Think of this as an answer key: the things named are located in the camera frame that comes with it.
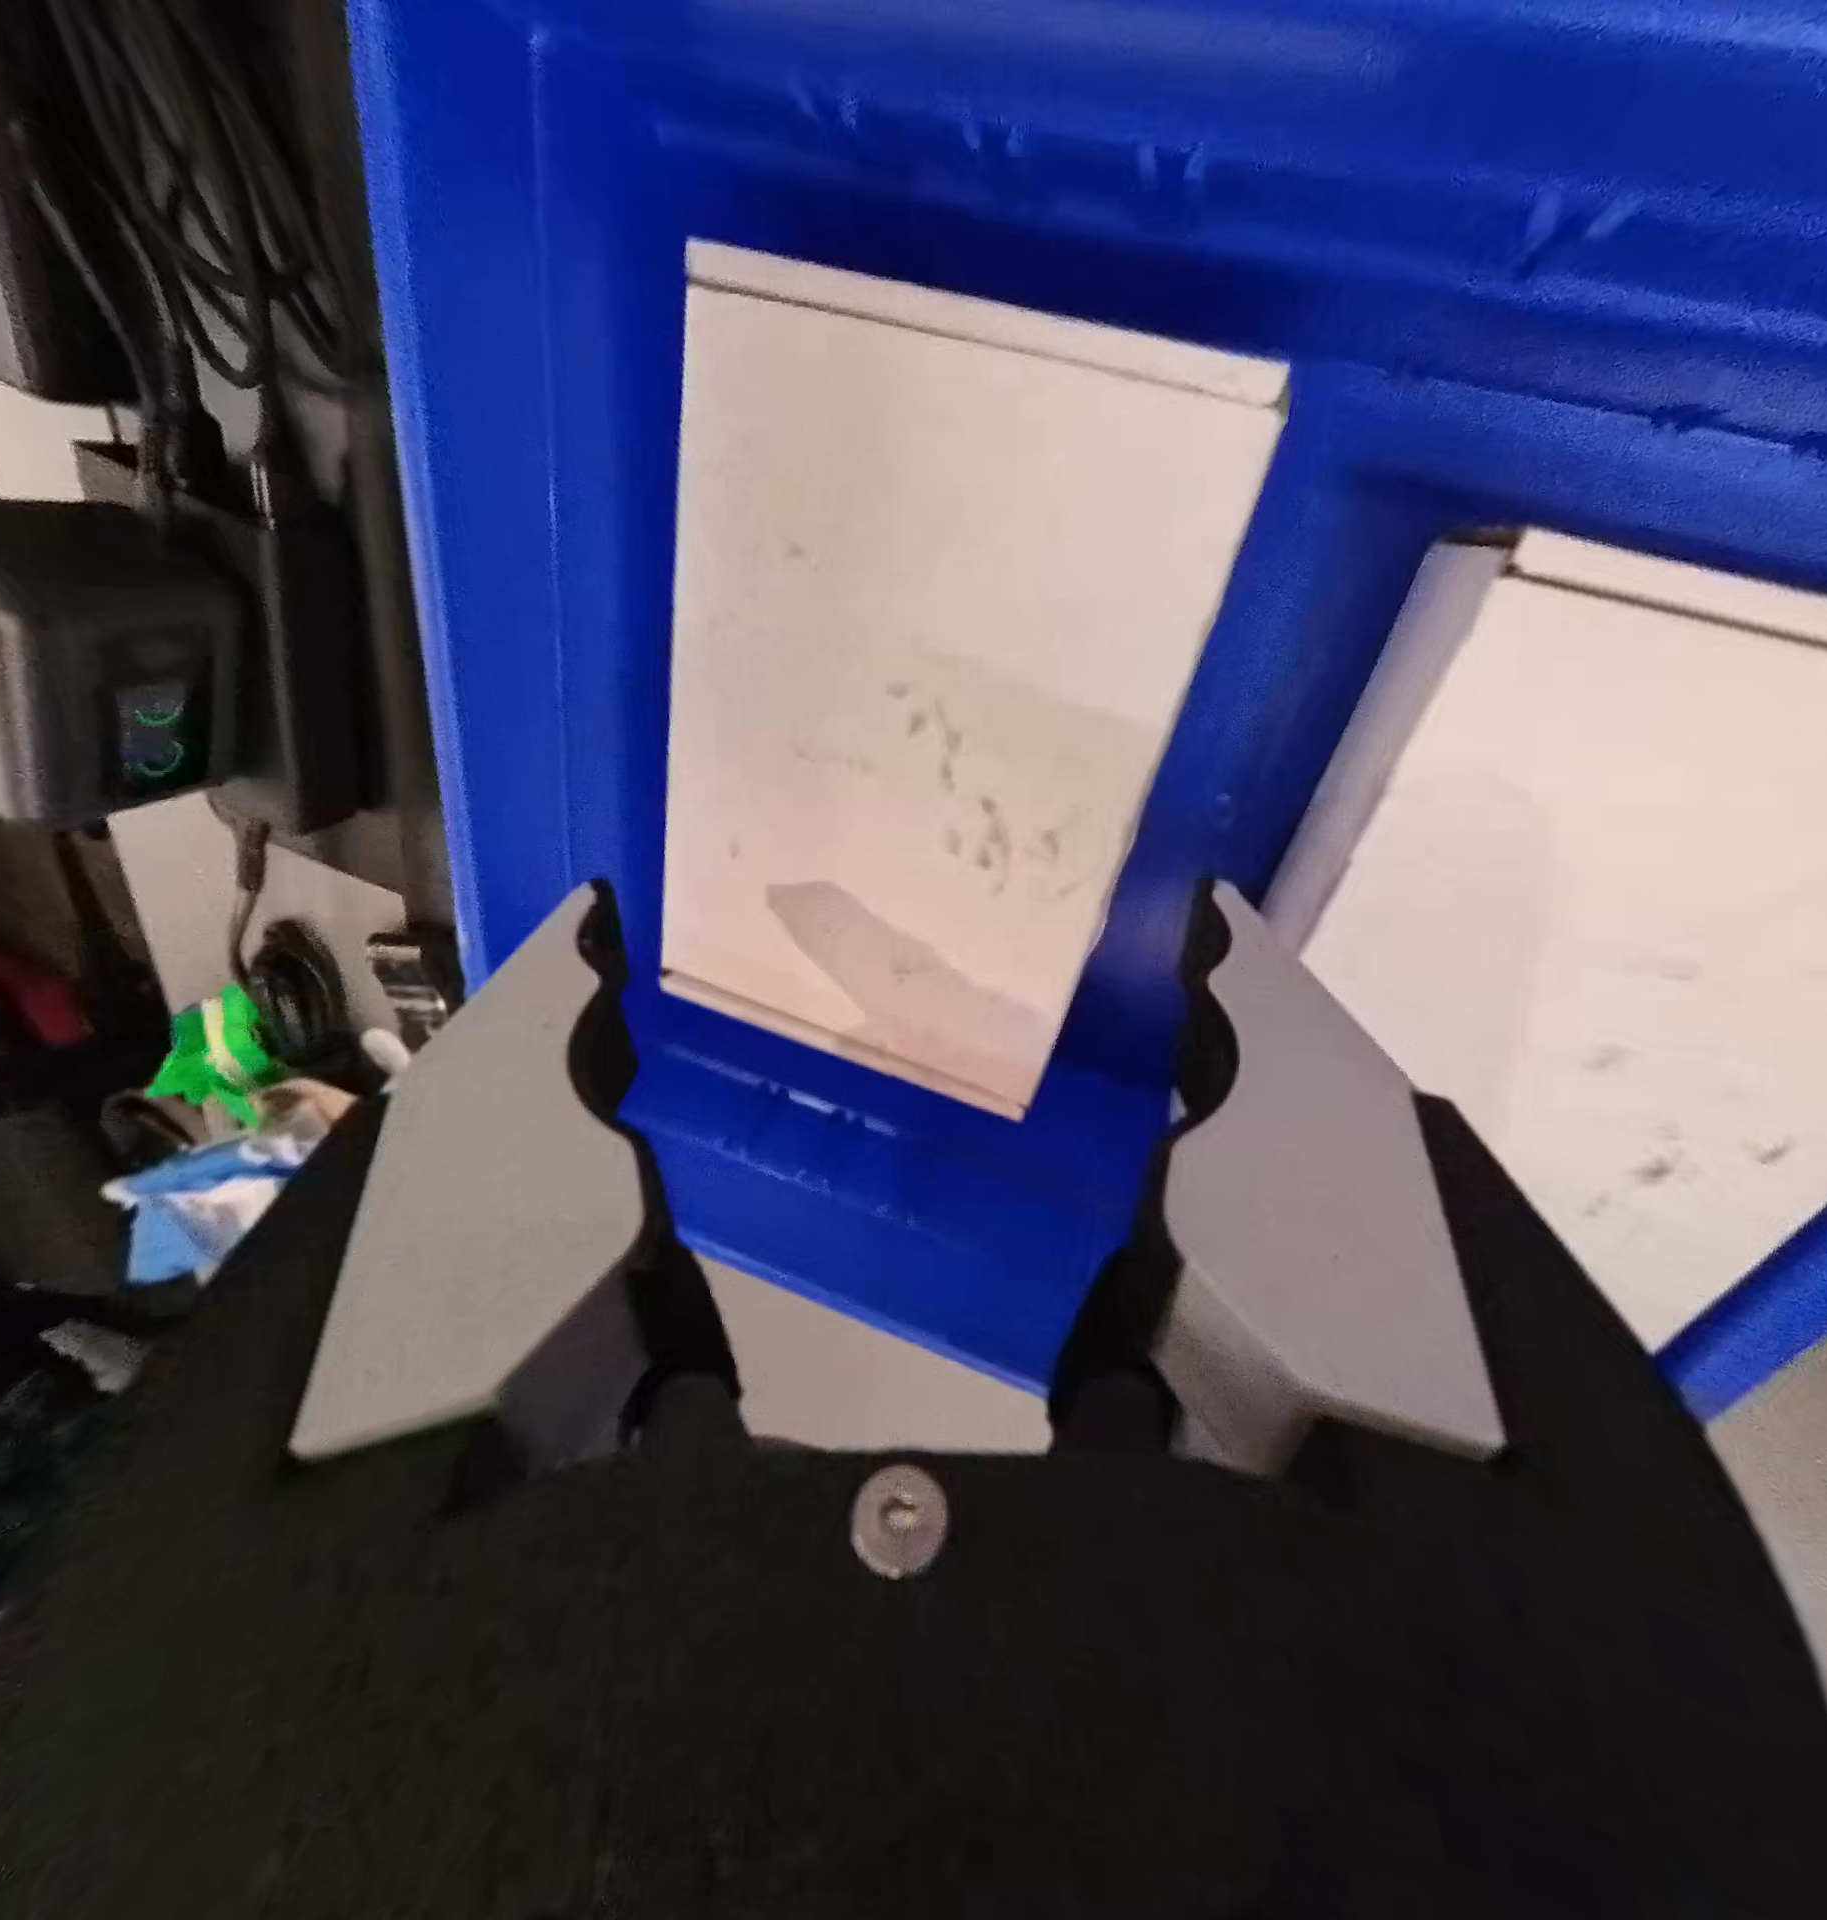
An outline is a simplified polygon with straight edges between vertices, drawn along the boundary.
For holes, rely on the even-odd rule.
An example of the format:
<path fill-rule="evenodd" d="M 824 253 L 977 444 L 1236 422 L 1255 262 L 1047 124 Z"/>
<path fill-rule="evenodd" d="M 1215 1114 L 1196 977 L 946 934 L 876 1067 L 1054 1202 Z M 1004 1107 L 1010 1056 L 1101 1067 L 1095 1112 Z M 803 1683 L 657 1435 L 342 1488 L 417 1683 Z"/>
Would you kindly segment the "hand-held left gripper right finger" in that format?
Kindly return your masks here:
<path fill-rule="evenodd" d="M 1226 881 L 1178 977 L 1168 1119 L 1054 1357 L 1050 1447 L 1273 1477 L 1338 1422 L 1503 1453 L 1416 1086 Z"/>

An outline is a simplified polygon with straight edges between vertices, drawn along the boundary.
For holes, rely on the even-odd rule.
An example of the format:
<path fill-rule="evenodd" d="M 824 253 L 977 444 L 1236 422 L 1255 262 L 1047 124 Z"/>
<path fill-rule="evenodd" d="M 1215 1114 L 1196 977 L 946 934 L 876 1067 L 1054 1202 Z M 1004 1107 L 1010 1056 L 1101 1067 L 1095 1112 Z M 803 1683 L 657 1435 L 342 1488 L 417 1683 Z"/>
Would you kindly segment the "blue plastic bin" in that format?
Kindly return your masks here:
<path fill-rule="evenodd" d="M 609 881 L 688 1251 L 1016 1385 L 1166 1130 L 1193 894 L 1272 928 L 1438 543 L 1827 594 L 1827 2 L 351 2 L 351 72 L 469 993 Z M 1016 1122 L 662 985 L 692 237 L 1289 367 Z"/>

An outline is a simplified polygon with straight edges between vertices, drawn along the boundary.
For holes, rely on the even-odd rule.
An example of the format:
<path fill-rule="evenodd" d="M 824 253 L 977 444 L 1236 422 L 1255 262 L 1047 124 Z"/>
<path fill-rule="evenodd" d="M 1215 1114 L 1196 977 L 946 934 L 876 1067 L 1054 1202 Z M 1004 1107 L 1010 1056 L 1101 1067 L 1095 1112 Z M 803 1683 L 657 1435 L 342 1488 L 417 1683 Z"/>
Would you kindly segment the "green plastic object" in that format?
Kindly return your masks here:
<path fill-rule="evenodd" d="M 227 982 L 173 1014 L 169 1050 L 145 1097 L 215 1107 L 239 1130 L 260 1130 L 260 1097 L 286 1079 L 260 1007 L 242 982 Z"/>

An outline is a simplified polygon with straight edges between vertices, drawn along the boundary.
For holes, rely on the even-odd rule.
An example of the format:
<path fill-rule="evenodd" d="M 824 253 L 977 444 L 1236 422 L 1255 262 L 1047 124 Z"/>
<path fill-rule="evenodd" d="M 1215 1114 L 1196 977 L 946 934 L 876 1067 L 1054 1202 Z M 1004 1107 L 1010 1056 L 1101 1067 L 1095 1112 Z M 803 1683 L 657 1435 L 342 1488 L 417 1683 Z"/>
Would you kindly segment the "grey desk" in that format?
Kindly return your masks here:
<path fill-rule="evenodd" d="M 707 1262 L 754 1435 L 830 1450 L 1038 1453 L 1043 1399 L 778 1286 Z M 1827 1690 L 1827 1344 L 1715 1417 Z"/>

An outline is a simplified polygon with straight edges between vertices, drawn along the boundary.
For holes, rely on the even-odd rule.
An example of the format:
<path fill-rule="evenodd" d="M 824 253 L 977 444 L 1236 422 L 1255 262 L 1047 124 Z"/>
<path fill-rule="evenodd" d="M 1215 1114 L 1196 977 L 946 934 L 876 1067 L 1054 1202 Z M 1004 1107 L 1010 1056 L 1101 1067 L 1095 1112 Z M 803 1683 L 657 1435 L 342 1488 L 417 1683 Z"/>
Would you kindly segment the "red cloth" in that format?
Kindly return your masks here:
<path fill-rule="evenodd" d="M 0 941 L 0 1037 L 49 1050 L 86 1044 L 92 1027 L 62 972 Z"/>

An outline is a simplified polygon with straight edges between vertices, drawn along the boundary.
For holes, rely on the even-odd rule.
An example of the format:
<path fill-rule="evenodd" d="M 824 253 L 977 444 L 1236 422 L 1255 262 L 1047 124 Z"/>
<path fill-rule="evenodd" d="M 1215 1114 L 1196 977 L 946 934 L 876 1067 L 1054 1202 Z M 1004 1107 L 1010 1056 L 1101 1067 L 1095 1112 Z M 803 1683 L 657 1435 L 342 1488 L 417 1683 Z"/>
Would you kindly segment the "white cardboard box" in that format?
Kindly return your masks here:
<path fill-rule="evenodd" d="M 1265 916 L 1658 1350 L 1827 1205 L 1827 594 L 1438 543 Z"/>
<path fill-rule="evenodd" d="M 1289 367 L 692 237 L 662 985 L 1031 1104 Z"/>

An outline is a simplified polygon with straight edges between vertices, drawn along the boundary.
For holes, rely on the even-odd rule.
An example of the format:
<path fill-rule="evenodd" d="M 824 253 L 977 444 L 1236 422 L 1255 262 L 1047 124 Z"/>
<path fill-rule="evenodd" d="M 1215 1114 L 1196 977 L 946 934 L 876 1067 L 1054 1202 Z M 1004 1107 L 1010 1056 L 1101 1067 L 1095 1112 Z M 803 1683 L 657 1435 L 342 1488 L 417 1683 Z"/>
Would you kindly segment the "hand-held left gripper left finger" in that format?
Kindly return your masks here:
<path fill-rule="evenodd" d="M 487 1417 L 510 1462 L 745 1445 L 707 1273 L 626 1097 L 609 881 L 576 883 L 391 1086 L 287 1453 Z"/>

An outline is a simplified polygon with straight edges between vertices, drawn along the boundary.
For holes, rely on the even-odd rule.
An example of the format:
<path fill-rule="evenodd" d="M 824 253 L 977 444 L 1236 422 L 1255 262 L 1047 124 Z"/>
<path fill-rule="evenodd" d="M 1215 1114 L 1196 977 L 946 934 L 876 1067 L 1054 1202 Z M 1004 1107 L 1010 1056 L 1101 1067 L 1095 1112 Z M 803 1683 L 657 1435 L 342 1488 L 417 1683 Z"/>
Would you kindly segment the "black charger device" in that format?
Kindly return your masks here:
<path fill-rule="evenodd" d="M 0 499 L 0 818 L 83 830 L 225 787 L 247 591 L 150 517 Z"/>

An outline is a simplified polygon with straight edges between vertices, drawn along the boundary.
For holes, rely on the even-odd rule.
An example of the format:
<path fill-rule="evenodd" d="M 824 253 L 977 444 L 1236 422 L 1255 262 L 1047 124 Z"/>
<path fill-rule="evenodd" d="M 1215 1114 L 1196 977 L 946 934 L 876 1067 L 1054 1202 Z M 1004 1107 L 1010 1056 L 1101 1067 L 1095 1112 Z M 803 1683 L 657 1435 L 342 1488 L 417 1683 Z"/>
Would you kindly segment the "blue white cloth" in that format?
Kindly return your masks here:
<path fill-rule="evenodd" d="M 131 1290 L 206 1286 L 310 1160 L 287 1133 L 236 1133 L 119 1173 L 101 1198 L 127 1215 Z"/>

